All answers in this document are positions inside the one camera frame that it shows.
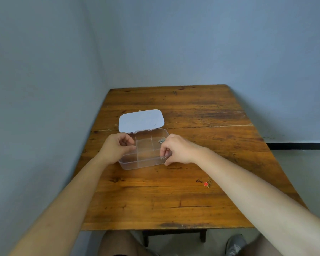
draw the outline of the shoelace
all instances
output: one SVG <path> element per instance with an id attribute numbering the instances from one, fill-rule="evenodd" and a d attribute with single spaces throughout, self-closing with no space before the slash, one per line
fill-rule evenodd
<path id="1" fill-rule="evenodd" d="M 230 248 L 230 250 L 226 256 L 236 256 L 236 254 L 238 254 L 240 250 L 241 250 L 241 247 L 234 244 L 233 247 Z"/>

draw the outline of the person's left arm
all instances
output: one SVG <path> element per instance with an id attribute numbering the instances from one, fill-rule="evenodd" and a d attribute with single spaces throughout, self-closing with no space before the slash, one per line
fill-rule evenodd
<path id="1" fill-rule="evenodd" d="M 110 135 L 100 152 L 34 222 L 10 256 L 69 255 L 103 170 L 134 150 L 133 144 L 126 133 Z"/>

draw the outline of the tiled floor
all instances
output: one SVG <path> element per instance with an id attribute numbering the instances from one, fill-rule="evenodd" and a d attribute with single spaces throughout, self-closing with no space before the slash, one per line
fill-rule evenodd
<path id="1" fill-rule="evenodd" d="M 320 150 L 273 150 L 287 177 L 298 191 L 308 208 L 320 217 Z M 141 241 L 141 232 L 132 232 Z M 149 238 L 149 248 L 161 256 L 224 255 L 226 241 L 241 233 L 252 241 L 259 232 L 249 229 L 210 229 L 206 243 L 201 243 L 199 234 L 171 234 Z M 97 255 L 103 232 L 93 232 L 86 256 Z"/>

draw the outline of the person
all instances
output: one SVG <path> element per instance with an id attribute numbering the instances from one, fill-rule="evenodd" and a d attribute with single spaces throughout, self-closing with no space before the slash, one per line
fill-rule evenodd
<path id="1" fill-rule="evenodd" d="M 102 172 L 108 164 L 116 163 L 134 149 L 134 141 L 128 134 L 110 135 L 98 154 L 39 216 L 10 255 L 69 255 Z M 168 136 L 161 145 L 160 156 L 169 156 L 166 166 L 174 162 L 197 164 L 261 232 L 248 245 L 241 235 L 231 237 L 226 246 L 227 256 L 320 256 L 320 219 L 274 186 L 179 135 Z M 107 231 L 98 255 L 152 253 L 128 231 Z"/>

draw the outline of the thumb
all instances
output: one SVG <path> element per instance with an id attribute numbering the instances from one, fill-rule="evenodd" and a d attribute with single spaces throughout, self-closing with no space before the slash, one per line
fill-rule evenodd
<path id="1" fill-rule="evenodd" d="M 134 145 L 127 145 L 127 146 L 122 146 L 122 150 L 124 155 L 131 153 L 132 151 L 134 151 L 137 147 Z"/>
<path id="2" fill-rule="evenodd" d="M 169 158 L 167 158 L 165 165 L 168 166 L 173 162 L 175 162 L 175 159 L 174 159 L 173 155 L 171 155 Z"/>

